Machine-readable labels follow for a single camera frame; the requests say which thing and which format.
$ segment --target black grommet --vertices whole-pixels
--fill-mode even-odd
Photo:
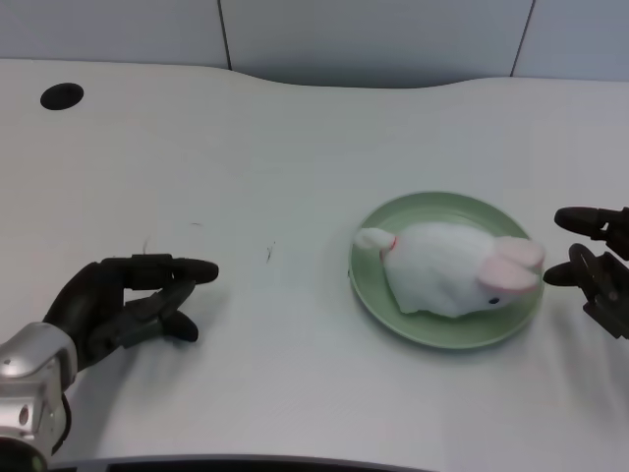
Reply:
[[[83,87],[77,84],[58,84],[45,91],[39,103],[48,110],[65,110],[79,103],[83,95]]]

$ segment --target white table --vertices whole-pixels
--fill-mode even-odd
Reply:
[[[494,79],[308,88],[194,67],[0,61],[6,340],[83,265],[208,259],[201,340],[90,369],[59,460],[306,455],[443,472],[626,470],[629,341],[548,288],[510,341],[451,354],[387,331],[352,293],[360,220],[411,192],[490,202],[545,243],[559,207],[629,204],[629,84]],[[50,86],[86,96],[52,112]],[[267,261],[267,249],[272,255]],[[601,245],[591,245],[596,252]]]

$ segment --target gray wall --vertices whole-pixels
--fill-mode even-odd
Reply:
[[[216,0],[0,0],[0,57],[227,67]]]
[[[515,75],[629,81],[629,0],[538,0]]]
[[[345,87],[512,74],[629,81],[629,0],[537,0],[529,20],[533,2],[222,0],[221,19],[218,0],[0,0],[0,57],[231,59],[265,79]]]
[[[425,87],[508,76],[532,0],[222,0],[232,66],[272,81]]]

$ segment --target plate rim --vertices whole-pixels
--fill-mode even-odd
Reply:
[[[389,204],[392,204],[395,201],[401,200],[401,199],[406,199],[409,197],[413,197],[415,195],[425,195],[425,194],[438,194],[438,195],[449,195],[449,196],[454,196],[454,197],[460,197],[460,198],[464,198],[464,199],[469,199],[469,200],[473,200],[476,201],[480,204],[483,205],[487,205],[488,207],[492,207],[493,209],[495,209],[496,211],[499,211],[500,213],[502,213],[503,215],[505,215],[507,218],[509,218],[511,221],[513,221],[513,223],[520,229],[520,231],[522,231],[522,233],[529,239],[531,239],[531,237],[529,236],[529,233],[527,233],[524,228],[520,225],[520,223],[518,223],[518,221],[516,221],[514,218],[512,218],[511,216],[509,216],[509,214],[507,214],[506,212],[502,211],[500,208],[488,204],[487,202],[481,200],[481,199],[477,199],[475,197],[470,197],[468,195],[463,195],[463,194],[458,194],[456,192],[439,192],[439,191],[426,191],[426,192],[413,192],[410,194],[404,194],[404,195],[400,195],[398,197],[395,197],[393,199],[390,199],[386,202],[384,202],[382,205],[376,207],[375,209],[373,209],[372,211],[370,211],[370,213],[363,218],[363,220],[359,223],[358,228],[356,228],[356,230],[354,231],[353,235],[356,234],[356,232],[358,230],[360,230],[361,228],[363,228],[363,224],[365,224],[365,222],[377,211],[379,211],[381,208],[386,207]],[[418,339],[415,336],[412,336],[410,334],[407,334],[406,332],[402,331],[401,329],[398,329],[397,327],[393,326],[392,324],[390,324],[389,322],[387,322],[386,320],[384,320],[383,318],[380,317],[380,315],[376,312],[376,310],[373,309],[373,307],[367,302],[367,300],[365,300],[363,294],[361,293],[361,291],[359,290],[357,283],[356,283],[356,278],[354,277],[354,267],[352,265],[352,254],[354,252],[354,241],[352,241],[350,243],[350,256],[349,256],[349,270],[350,270],[350,280],[352,282],[352,288],[354,289],[354,293],[356,293],[359,297],[359,299],[361,300],[361,303],[365,306],[365,308],[367,308],[367,310],[370,312],[370,314],[376,318],[380,323],[382,323],[383,325],[385,325],[386,327],[388,327],[390,330],[392,330],[393,332],[397,333],[398,335],[406,338],[406,339],[410,339],[413,342],[416,342],[418,344],[422,344],[424,346],[429,346],[429,347],[436,347],[439,349],[450,349],[450,350],[463,350],[463,349],[474,349],[474,348],[479,348],[479,347],[485,347],[485,346],[489,346],[492,344],[496,344],[500,341],[503,341],[504,339],[507,339],[509,337],[511,337],[512,335],[514,335],[516,332],[518,332],[520,329],[524,328],[524,326],[526,326],[538,313],[538,311],[540,310],[540,305],[542,302],[542,297],[543,297],[543,292],[544,292],[544,284],[542,283],[540,286],[540,293],[537,297],[537,300],[533,306],[533,308],[529,311],[529,313],[527,314],[526,317],[524,317],[518,324],[516,324],[514,327],[512,327],[511,329],[509,329],[508,331],[502,333],[500,336],[486,340],[486,341],[481,341],[481,342],[473,342],[473,343],[469,343],[469,344],[462,344],[462,345],[458,345],[458,346],[446,346],[443,344],[438,344],[438,343],[434,343],[434,342],[430,342],[430,341],[426,341],[423,339]]]

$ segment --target green plate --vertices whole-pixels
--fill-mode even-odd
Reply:
[[[483,228],[495,236],[528,238],[524,230],[497,208],[462,195],[428,192],[400,197],[370,214],[361,227],[397,233],[423,221],[452,221]],[[449,319],[430,312],[404,315],[391,293],[377,251],[352,246],[350,277],[367,309],[390,329],[433,347],[469,349],[487,346],[514,334],[537,312],[540,287],[500,310]]]

